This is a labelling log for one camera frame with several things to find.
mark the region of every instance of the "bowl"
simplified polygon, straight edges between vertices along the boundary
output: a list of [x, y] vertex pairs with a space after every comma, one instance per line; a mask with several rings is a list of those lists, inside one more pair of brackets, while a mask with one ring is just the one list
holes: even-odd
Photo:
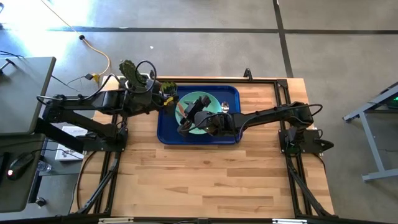
[[[182, 105], [182, 108], [185, 110], [188, 107], [188, 105], [185, 104], [186, 101], [193, 103], [197, 99], [199, 99], [199, 96], [201, 96], [201, 97], [208, 96], [211, 101], [211, 103], [206, 108], [203, 109], [204, 111], [209, 111], [212, 113], [221, 112], [221, 105], [218, 102], [217, 98], [215, 98], [213, 95], [211, 95], [209, 93], [205, 93], [202, 91], [195, 91], [195, 92], [188, 93], [187, 95], [183, 96], [180, 99], [180, 104]], [[182, 119], [182, 116], [180, 115], [179, 112], [180, 112], [180, 110], [179, 110], [178, 106], [176, 106], [175, 107], [175, 120], [177, 121], [178, 125], [180, 125], [180, 121]], [[206, 131], [202, 130], [202, 129], [195, 128], [195, 129], [191, 130], [189, 133], [191, 133], [191, 134], [206, 134]]]

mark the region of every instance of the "wooden table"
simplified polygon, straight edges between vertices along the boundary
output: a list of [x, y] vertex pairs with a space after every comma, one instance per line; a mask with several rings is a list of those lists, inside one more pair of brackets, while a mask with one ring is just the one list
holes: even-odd
[[[287, 80], [292, 102], [308, 103], [304, 80]], [[232, 86], [239, 91], [242, 113], [276, 106], [272, 85]], [[107, 90], [117, 87], [112, 79], [106, 85]], [[129, 138], [121, 156], [113, 217], [294, 217], [278, 122], [249, 128], [237, 145], [169, 146], [157, 139], [157, 117], [157, 112], [151, 112], [128, 120]], [[97, 112], [94, 119], [111, 122], [110, 116]], [[96, 153], [86, 166], [79, 189], [81, 203], [98, 186], [103, 157], [103, 152]], [[333, 213], [322, 163], [312, 154], [303, 154], [303, 164], [309, 189]], [[304, 212], [301, 191], [298, 198]]]

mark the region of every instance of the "spoon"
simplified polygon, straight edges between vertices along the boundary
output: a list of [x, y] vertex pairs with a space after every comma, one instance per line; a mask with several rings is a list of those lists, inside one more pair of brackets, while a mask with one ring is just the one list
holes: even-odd
[[228, 102], [224, 101], [221, 104], [221, 112], [227, 113], [229, 111], [229, 104]]

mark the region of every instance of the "black cable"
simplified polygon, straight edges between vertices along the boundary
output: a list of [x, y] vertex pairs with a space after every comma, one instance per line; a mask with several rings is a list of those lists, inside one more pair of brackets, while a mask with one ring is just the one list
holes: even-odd
[[[119, 78], [118, 78], [116, 75], [110, 74], [110, 75], [108, 75], [108, 77], [106, 77], [106, 80], [104, 81], [104, 83], [103, 83], [94, 93], [92, 93], [90, 96], [84, 97], [84, 98], [82, 98], [82, 99], [80, 99], [80, 98], [77, 98], [77, 99], [67, 99], [66, 101], [79, 101], [79, 100], [89, 100], [89, 99], [91, 99], [92, 97], [96, 96], [96, 95], [105, 87], [105, 84], [107, 84], [107, 82], [109, 81], [109, 79], [110, 79], [111, 77], [114, 77], [114, 78], [117, 79], [117, 81], [120, 83], [120, 80], [119, 80]], [[44, 103], [43, 101], [40, 101], [39, 98], [48, 99], [48, 100], [59, 100], [59, 101], [63, 101], [62, 98], [54, 98], [54, 97], [48, 97], [48, 96], [36, 96], [36, 99], [37, 99], [39, 102], [43, 103], [43, 104], [45, 104], [45, 103]]]
[[142, 92], [130, 91], [131, 93], [135, 93], [135, 94], [145, 94], [145, 93], [151, 91], [151, 90], [153, 89], [154, 85], [155, 85], [156, 78], [157, 78], [156, 67], [155, 67], [155, 65], [154, 65], [152, 62], [150, 62], [150, 61], [148, 61], [148, 60], [143, 60], [143, 61], [141, 61], [141, 62], [138, 63], [138, 65], [136, 66], [136, 70], [134, 71], [136, 77], [137, 77], [137, 70], [138, 70], [138, 67], [140, 67], [140, 65], [142, 65], [143, 63], [148, 63], [148, 64], [151, 65], [152, 68], [154, 69], [154, 79], [153, 79], [152, 85], [151, 85], [146, 91], [142, 91]]
[[24, 57], [24, 56], [16, 55], [16, 54], [13, 54], [13, 53], [10, 53], [10, 52], [6, 52], [6, 51], [3, 51], [3, 50], [0, 50], [0, 52], [3, 53], [3, 54], [1, 54], [1, 55], [10, 55], [10, 56], [15, 56], [15, 57], [17, 57], [17, 58]]
[[[163, 97], [162, 97], [160, 94], [152, 93], [152, 95], [158, 96], [158, 97], [160, 97], [160, 98], [163, 100]], [[153, 102], [156, 106], [158, 106], [158, 107], [160, 107], [160, 108], [163, 108], [163, 107], [164, 107], [164, 105], [158, 105], [153, 99], [151, 99], [151, 100], [152, 100], [152, 102]]]
[[318, 129], [318, 131], [320, 131], [320, 132], [321, 132], [321, 135], [319, 136], [319, 138], [321, 139], [321, 138], [322, 138], [322, 136], [323, 136], [323, 130], [322, 130], [322, 129]]
[[81, 176], [83, 175], [83, 171], [84, 171], [84, 169], [85, 169], [85, 167], [86, 167], [86, 165], [87, 165], [87, 162], [91, 159], [91, 157], [94, 156], [95, 153], [96, 153], [96, 151], [94, 151], [93, 153], [91, 153], [91, 154], [87, 157], [86, 161], [83, 163], [83, 165], [82, 165], [82, 167], [81, 167], [81, 170], [80, 170], [80, 173], [79, 173], [79, 177], [77, 178], [77, 183], [76, 183], [76, 184], [77, 184], [76, 203], [77, 203], [77, 209], [78, 209], [78, 210], [80, 209], [79, 188], [80, 188]]
[[39, 101], [43, 105], [47, 105], [46, 102], [44, 102], [42, 99], [40, 99], [39, 96], [36, 96], [36, 100]]
[[316, 157], [321, 161], [321, 163], [322, 163], [322, 165], [323, 165], [323, 170], [324, 170], [325, 173], [326, 173], [326, 166], [325, 166], [325, 162], [323, 161], [323, 159], [322, 159], [318, 154], [316, 154], [316, 153], [313, 153], [313, 155], [316, 156]]
[[311, 116], [315, 116], [317, 113], [321, 112], [321, 110], [323, 109], [323, 106], [321, 104], [317, 104], [319, 106], [319, 109], [314, 112], [313, 114], [311, 114]]
[[[51, 141], [51, 140], [34, 140], [34, 141], [26, 141], [26, 142], [17, 142], [17, 143], [13, 143], [13, 144], [7, 144], [7, 145], [0, 146], [0, 148], [17, 146], [17, 145], [20, 145], [20, 144], [27, 144], [27, 143], [31, 143], [31, 142], [54, 142], [54, 141]], [[81, 160], [81, 158], [79, 158], [79, 157], [77, 157], [77, 156], [75, 156], [73, 154], [70, 154], [69, 152], [67, 152], [67, 151], [65, 151], [63, 149], [35, 149], [35, 150], [31, 151], [30, 153], [34, 153], [34, 152], [37, 152], [37, 151], [58, 151], [58, 150], [61, 150], [64, 153], [69, 154], [69, 155], [71, 155], [73, 157], [76, 157], [79, 160]]]
[[80, 92], [80, 91], [78, 91], [77, 89], [75, 89], [75, 88], [73, 88], [73, 87], [70, 87], [68, 84], [64, 83], [64, 82], [61, 81], [59, 78], [57, 78], [57, 77], [55, 77], [55, 76], [53, 76], [53, 75], [51, 75], [51, 77], [54, 78], [56, 81], [62, 83], [62, 84], [65, 85], [66, 87], [70, 88], [71, 90], [75, 90], [76, 92]]
[[36, 149], [36, 150], [31, 151], [30, 153], [34, 153], [34, 152], [37, 152], [37, 151], [58, 151], [58, 150], [61, 150], [61, 151], [63, 151], [66, 154], [69, 154], [69, 155], [71, 155], [73, 157], [76, 157], [79, 160], [83, 160], [82, 158], [79, 158], [79, 157], [77, 157], [77, 156], [75, 156], [75, 155], [73, 155], [73, 154], [71, 154], [71, 153], [69, 153], [69, 152], [67, 152], [67, 151], [65, 151], [63, 149]]
[[196, 223], [197, 221], [190, 221], [190, 220], [184, 220], [184, 221], [180, 221], [180, 222], [176, 222], [174, 224], [181, 224], [181, 223]]

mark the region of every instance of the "gray floor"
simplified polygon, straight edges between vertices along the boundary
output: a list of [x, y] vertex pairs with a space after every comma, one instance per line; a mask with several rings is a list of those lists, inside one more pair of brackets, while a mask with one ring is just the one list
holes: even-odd
[[[54, 75], [66, 82], [89, 72], [100, 72], [105, 59], [88, 49], [73, 32], [47, 32], [63, 26], [40, 1], [4, 1], [0, 14], [0, 50], [26, 56], [55, 56]], [[276, 29], [272, 0], [150, 0], [62, 1], [54, 9], [73, 26], [93, 27], [196, 27]], [[395, 0], [279, 0], [286, 29], [398, 29]], [[246, 67], [255, 77], [286, 77], [278, 34], [203, 34], [85, 32], [87, 40], [112, 60], [118, 72], [122, 59], [148, 59], [159, 75], [240, 77]], [[325, 153], [326, 172], [333, 206], [345, 218], [398, 223], [398, 177], [365, 184], [362, 174], [376, 171], [359, 121], [345, 124], [341, 117], [370, 100], [398, 79], [398, 35], [288, 34], [287, 46], [294, 77], [304, 78], [311, 103], [324, 110], [315, 124], [324, 138], [335, 143]], [[72, 83], [83, 94], [96, 89], [93, 82]], [[52, 80], [48, 95], [76, 94]], [[389, 152], [396, 158], [398, 153]], [[397, 167], [397, 160], [391, 166]], [[27, 207], [25, 217], [65, 214], [75, 179], [46, 177], [40, 190], [49, 204], [39, 212]], [[20, 214], [0, 214], [0, 220]]]

